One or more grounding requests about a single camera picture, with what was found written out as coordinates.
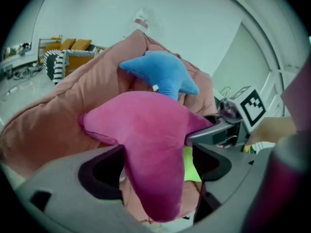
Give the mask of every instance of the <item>blue star pillow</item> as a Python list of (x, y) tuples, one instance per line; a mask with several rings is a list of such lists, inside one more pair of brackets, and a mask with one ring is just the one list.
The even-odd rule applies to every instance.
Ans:
[(178, 100), (178, 92), (199, 94), (199, 88), (188, 74), (185, 65), (171, 53), (146, 51), (144, 56), (124, 61), (120, 67), (174, 100)]

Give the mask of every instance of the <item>cable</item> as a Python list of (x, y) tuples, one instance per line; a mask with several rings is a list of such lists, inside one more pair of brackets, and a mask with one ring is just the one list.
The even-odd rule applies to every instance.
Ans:
[(19, 86), (20, 84), (32, 79), (39, 71), (41, 71), (42, 68), (41, 67), (25, 67), (21, 70), (15, 71), (14, 72), (14, 79), (15, 80), (19, 80), (19, 79), (25, 79), (21, 82), (19, 82), (18, 84), (13, 85), (10, 89), (7, 90), (7, 92), (5, 93), (5, 95), (2, 97), (1, 101), (5, 102), (6, 101), (6, 97), (9, 96), (11, 94), (12, 89), (14, 89), (15, 87)]

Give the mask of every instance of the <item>pink sofa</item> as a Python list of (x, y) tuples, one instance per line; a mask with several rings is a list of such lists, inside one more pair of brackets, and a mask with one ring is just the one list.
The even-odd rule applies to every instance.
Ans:
[[(1, 161), (28, 178), (51, 160), (105, 146), (84, 134), (77, 118), (120, 93), (152, 91), (146, 83), (118, 68), (121, 62), (142, 56), (147, 50), (168, 51), (141, 31), (135, 31), (67, 76), (50, 94), (15, 114), (0, 135)], [(179, 94), (179, 103), (200, 115), (215, 113), (210, 76), (176, 56), (200, 89), (199, 95)], [(197, 199), (196, 186), (187, 184), (187, 189), (193, 191), (191, 196)], [(191, 204), (182, 210), (181, 216), (195, 209), (196, 203)], [(139, 220), (148, 219), (140, 215)]]

